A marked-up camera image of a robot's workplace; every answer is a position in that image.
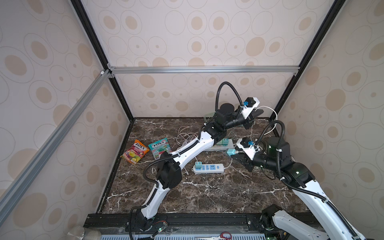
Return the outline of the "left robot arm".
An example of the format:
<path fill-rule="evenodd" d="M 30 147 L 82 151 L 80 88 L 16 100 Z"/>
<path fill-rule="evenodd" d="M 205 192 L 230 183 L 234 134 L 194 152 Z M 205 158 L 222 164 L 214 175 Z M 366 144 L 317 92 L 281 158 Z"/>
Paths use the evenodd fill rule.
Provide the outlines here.
<path fill-rule="evenodd" d="M 235 93 L 240 103 L 238 108 L 232 104 L 219 105 L 220 92 L 225 85 Z M 260 101 L 256 97 L 248 97 L 242 101 L 231 83 L 221 83 L 216 94 L 214 116 L 200 128 L 198 136 L 179 150 L 170 154 L 163 153 L 143 171 L 143 178 L 154 186 L 144 204 L 131 209 L 131 216 L 135 221 L 129 224 L 130 227 L 136 226 L 141 231 L 149 230 L 165 196 L 181 182 L 182 169 L 201 152 L 213 147 L 226 137 L 229 129 L 238 126 L 249 129 L 255 117 L 262 113 L 258 109 L 259 104 Z"/>

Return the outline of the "teal charger plug small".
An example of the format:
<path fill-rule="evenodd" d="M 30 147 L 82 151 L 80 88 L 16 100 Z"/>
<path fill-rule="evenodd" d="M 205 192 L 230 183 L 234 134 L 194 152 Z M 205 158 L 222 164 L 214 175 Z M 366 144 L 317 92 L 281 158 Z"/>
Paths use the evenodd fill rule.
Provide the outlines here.
<path fill-rule="evenodd" d="M 236 155 L 238 151 L 236 149 L 228 149 L 227 154 L 228 156 Z"/>

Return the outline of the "teal charger with teal cable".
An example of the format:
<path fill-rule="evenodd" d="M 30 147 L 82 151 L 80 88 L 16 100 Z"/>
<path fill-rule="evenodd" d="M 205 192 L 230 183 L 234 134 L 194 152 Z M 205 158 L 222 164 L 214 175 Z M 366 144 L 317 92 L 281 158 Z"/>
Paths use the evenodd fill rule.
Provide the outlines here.
<path fill-rule="evenodd" d="M 223 139 L 222 145 L 227 146 L 229 144 L 229 139 Z"/>

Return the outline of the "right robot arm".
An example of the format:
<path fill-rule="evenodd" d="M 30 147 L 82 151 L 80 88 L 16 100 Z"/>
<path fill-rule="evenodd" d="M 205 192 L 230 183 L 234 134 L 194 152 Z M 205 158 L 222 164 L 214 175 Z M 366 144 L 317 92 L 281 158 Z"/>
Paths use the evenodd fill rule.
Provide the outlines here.
<path fill-rule="evenodd" d="M 289 215 L 277 205 L 271 205 L 262 212 L 262 222 L 266 230 L 279 228 L 298 240 L 363 240 L 360 233 L 333 204 L 321 188 L 314 174 L 304 165 L 295 162 L 290 145 L 284 140 L 285 125 L 275 120 L 270 125 L 279 125 L 279 137 L 269 138 L 263 147 L 260 143 L 267 132 L 263 130 L 259 138 L 238 140 L 228 155 L 241 163 L 248 171 L 254 167 L 274 172 L 275 178 L 292 190 L 307 206 L 323 228 L 318 231 Z"/>

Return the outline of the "white multicolour power strip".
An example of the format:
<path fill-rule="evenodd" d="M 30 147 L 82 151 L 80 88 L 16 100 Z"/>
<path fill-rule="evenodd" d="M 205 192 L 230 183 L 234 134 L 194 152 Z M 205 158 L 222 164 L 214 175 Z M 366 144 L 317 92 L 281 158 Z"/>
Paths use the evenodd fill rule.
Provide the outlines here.
<path fill-rule="evenodd" d="M 229 139 L 229 144 L 227 146 L 224 146 L 224 145 L 214 145 L 208 149 L 206 149 L 206 151 L 227 151 L 228 149 L 233 149 L 234 148 L 234 144 L 233 144 L 233 141 L 232 139 Z"/>

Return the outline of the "teal candy bag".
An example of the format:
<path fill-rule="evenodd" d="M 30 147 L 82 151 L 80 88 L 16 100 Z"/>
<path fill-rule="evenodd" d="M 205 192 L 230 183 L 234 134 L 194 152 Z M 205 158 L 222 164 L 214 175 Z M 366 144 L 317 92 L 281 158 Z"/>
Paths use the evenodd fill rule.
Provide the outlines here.
<path fill-rule="evenodd" d="M 167 153 L 172 152 L 171 146 L 169 145 L 167 138 L 164 138 L 149 144 L 149 148 L 155 160 L 158 160 L 164 152 L 167 152 Z"/>

